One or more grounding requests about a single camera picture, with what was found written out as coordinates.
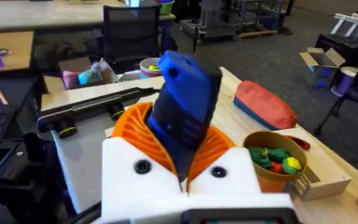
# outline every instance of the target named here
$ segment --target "gray carpet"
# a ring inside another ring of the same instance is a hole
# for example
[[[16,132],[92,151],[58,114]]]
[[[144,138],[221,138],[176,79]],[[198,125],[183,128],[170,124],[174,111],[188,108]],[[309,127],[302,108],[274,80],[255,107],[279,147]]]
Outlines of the gray carpet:
[[[327,14],[356,12],[358,1],[299,0],[296,6],[285,23],[293,35],[204,43],[198,46],[196,56],[272,91],[294,109],[298,123],[313,132],[337,97],[330,90],[308,86],[303,75],[309,70],[298,53],[314,46],[320,33],[333,28],[336,21]],[[178,26],[173,28],[173,37],[180,52],[191,54],[191,37],[180,32]],[[358,169],[358,104],[346,101],[341,117],[331,117],[318,139]]]

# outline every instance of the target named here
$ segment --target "toy vegetable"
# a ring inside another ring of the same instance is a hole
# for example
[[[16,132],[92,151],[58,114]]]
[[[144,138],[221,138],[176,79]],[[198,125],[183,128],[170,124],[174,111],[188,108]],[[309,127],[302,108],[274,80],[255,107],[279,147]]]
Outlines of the toy vegetable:
[[[249,147],[248,148],[252,160],[264,169],[270,169],[272,164],[267,157],[267,149],[261,147]]]
[[[269,149],[267,155],[270,160],[274,162],[282,163],[283,159],[290,157],[289,153],[285,149]]]
[[[277,173],[277,174],[282,174],[283,173],[283,165],[278,163],[278,162],[270,162],[272,164],[272,171]]]
[[[149,70],[160,70],[160,68],[156,65],[150,65]]]
[[[286,174],[294,175],[299,170],[302,170],[302,166],[298,159],[295,159],[294,157],[288,157],[283,160],[283,170]]]

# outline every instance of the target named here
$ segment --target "red toy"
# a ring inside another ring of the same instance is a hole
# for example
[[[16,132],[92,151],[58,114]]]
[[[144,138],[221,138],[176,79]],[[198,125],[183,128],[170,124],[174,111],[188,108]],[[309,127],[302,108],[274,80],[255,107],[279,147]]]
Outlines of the red toy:
[[[274,162],[274,161],[270,161],[270,163],[272,164],[272,171],[278,174],[282,174],[283,173],[283,165],[279,164],[278,162]]]
[[[285,137],[291,139],[292,141],[295,141],[304,150],[310,149],[310,144],[303,139],[294,136],[285,136]]]

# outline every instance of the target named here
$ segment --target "cardboard box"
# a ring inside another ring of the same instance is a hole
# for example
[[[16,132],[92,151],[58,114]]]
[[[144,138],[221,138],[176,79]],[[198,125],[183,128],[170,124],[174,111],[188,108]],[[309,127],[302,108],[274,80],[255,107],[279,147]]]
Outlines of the cardboard box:
[[[316,88],[328,87],[338,68],[345,59],[330,48],[324,53],[323,49],[308,47],[307,52],[299,53],[312,73],[305,75],[309,85]]]
[[[81,73],[90,68],[91,61],[88,57],[83,57],[59,62],[58,65],[61,72],[66,70]],[[97,86],[117,82],[117,75],[113,72],[107,62],[103,60],[103,58],[99,62],[99,71],[101,76],[97,80],[84,85],[80,85],[79,83],[77,83],[77,85],[71,86],[70,89],[72,90],[76,88],[84,88],[89,86]]]
[[[352,180],[335,161],[333,161],[310,135],[301,128],[275,131],[307,141],[311,148],[305,151],[308,168],[293,185],[303,200],[313,200],[340,194]]]

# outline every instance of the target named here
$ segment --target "wooden tabletop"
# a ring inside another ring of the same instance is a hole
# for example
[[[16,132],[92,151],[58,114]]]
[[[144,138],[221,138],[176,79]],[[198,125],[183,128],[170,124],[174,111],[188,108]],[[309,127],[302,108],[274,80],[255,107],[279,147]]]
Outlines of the wooden tabletop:
[[[30,67],[33,35],[33,32],[0,33],[0,49],[12,53],[2,57],[5,66],[0,72]]]
[[[94,26],[103,23],[103,5],[125,7],[125,1],[0,1],[0,32],[56,27]],[[161,21],[175,20],[173,14]]]
[[[234,92],[241,81],[225,68],[221,67],[221,70],[223,71],[223,80],[211,123],[227,134],[235,144],[240,146],[248,134],[254,131],[266,130],[266,128],[234,106],[232,103]],[[162,77],[157,77],[44,95],[42,98],[42,110],[135,86],[141,88],[160,88],[163,82]],[[152,95],[142,98],[141,101],[154,101],[156,98],[157,95]],[[352,181],[341,195],[307,202],[302,201],[299,196],[292,192],[293,203],[298,218],[305,224],[358,223],[358,170],[312,135],[310,136],[328,156],[351,176]]]

